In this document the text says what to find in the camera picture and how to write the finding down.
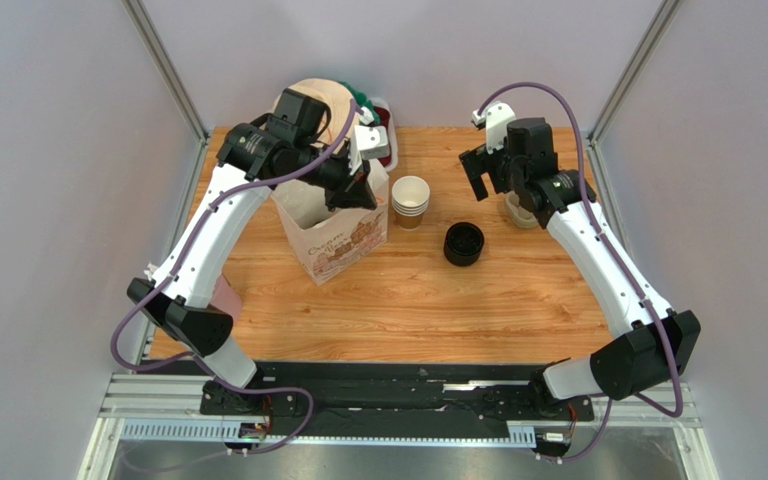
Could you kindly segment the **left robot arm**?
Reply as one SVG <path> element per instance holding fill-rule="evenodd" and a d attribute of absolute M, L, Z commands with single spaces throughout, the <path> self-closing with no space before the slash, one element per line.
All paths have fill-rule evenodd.
<path fill-rule="evenodd" d="M 280 184 L 300 180 L 323 189 L 327 210 L 374 210 L 370 162 L 388 155 L 388 132 L 372 109 L 351 100 L 340 130 L 320 137 L 333 118 L 325 102 L 286 88 L 270 113 L 233 127 L 217 154 L 208 191 L 166 260 L 131 281 L 127 295 L 142 313 L 204 364 L 214 399 L 255 411 L 269 397 L 252 389 L 256 363 L 232 337 L 233 317 L 213 305 L 222 269 L 246 225 Z"/>

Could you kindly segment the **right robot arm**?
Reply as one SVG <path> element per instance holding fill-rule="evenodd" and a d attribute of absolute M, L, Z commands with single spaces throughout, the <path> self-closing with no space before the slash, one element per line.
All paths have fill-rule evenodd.
<path fill-rule="evenodd" d="M 486 179 L 496 192 L 516 194 L 570 256 L 609 322 L 606 346 L 552 363 L 532 379 L 541 400 L 622 400 L 684 372 L 700 335 L 698 318 L 676 311 L 618 246 L 593 189 L 578 171 L 560 169 L 544 119 L 512 120 L 500 147 L 480 145 L 459 161 L 477 200 L 488 196 Z"/>

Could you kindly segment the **white paper bag orange handles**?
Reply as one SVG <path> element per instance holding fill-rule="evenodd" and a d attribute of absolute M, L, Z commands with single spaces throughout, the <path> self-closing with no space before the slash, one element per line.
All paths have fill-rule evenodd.
<path fill-rule="evenodd" d="M 384 244 L 388 237 L 389 176 L 370 162 L 369 184 L 377 202 L 363 208 L 329 211 L 325 190 L 292 180 L 272 194 L 289 244 L 314 283 L 323 285 Z"/>

